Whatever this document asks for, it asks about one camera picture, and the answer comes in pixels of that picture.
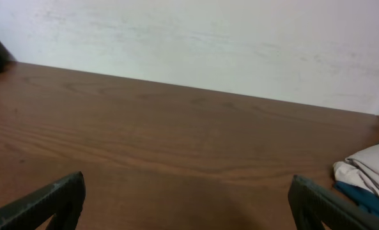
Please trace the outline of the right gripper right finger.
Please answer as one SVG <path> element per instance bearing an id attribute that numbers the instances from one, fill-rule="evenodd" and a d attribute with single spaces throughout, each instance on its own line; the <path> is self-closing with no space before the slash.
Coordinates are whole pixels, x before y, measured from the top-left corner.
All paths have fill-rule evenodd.
<path id="1" fill-rule="evenodd" d="M 298 230 L 379 230 L 379 217 L 300 175 L 292 179 L 288 201 Z"/>

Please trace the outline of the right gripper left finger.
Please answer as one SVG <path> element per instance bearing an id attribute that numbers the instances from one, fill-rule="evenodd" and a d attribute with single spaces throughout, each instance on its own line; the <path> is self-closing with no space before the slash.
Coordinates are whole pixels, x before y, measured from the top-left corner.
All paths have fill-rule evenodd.
<path id="1" fill-rule="evenodd" d="M 85 197 L 83 174 L 69 174 L 1 207 L 0 229 L 36 229 L 48 220 L 47 229 L 73 230 Z"/>

